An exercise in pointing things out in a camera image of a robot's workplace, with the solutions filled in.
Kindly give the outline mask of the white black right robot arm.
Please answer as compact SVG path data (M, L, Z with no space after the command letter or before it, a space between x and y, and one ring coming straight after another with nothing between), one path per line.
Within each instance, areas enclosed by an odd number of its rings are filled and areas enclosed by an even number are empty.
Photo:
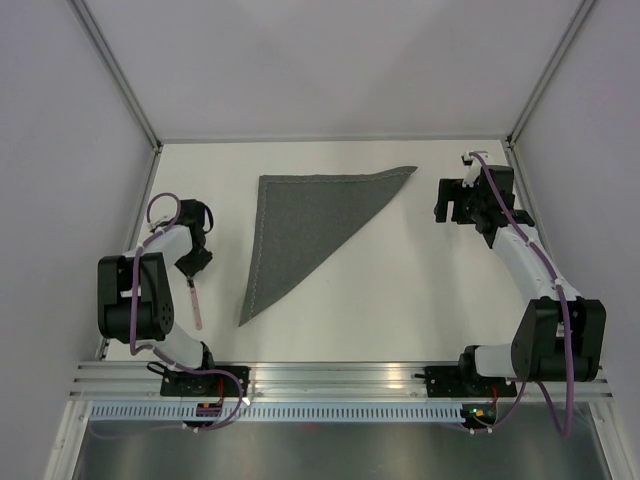
M493 378L577 382L597 376L606 324L601 301L584 298L561 276L540 243L533 218L516 208L510 167L469 162L462 179L442 179L434 208L439 223L472 225L503 261L527 303L513 340L472 345L460 357L459 388L478 395Z

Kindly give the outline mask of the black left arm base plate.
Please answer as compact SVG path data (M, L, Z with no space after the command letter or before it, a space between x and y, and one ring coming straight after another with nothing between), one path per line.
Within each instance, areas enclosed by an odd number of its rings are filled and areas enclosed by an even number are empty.
M224 374L196 375L185 371L165 370L162 376L160 395L162 397L237 397L239 387L232 379L235 377L241 385L241 393L246 395L250 384L248 366L223 365Z

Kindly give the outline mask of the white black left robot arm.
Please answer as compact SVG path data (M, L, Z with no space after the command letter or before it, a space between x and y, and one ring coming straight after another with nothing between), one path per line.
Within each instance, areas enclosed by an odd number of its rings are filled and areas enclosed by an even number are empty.
M131 356L149 351L161 360L185 367L184 385L206 396L218 384L209 347L175 320L169 272L179 271L191 295L196 327L202 327L194 278L213 259L206 236L214 226L210 208L196 199L177 201L173 217L151 226L136 248L99 260L97 323L101 335L129 349Z

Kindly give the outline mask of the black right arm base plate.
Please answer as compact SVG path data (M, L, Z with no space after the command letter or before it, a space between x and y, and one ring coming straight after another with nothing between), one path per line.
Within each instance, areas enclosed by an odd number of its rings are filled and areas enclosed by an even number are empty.
M427 366L417 378L424 380L427 396L444 398L515 398L514 384L500 377L482 377L475 373L463 374L457 366Z

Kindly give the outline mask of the grey cloth napkin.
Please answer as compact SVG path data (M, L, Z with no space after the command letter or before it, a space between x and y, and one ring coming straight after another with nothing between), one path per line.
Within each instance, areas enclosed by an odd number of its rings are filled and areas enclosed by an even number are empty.
M247 324L295 289L380 213L417 169L261 176L239 324Z

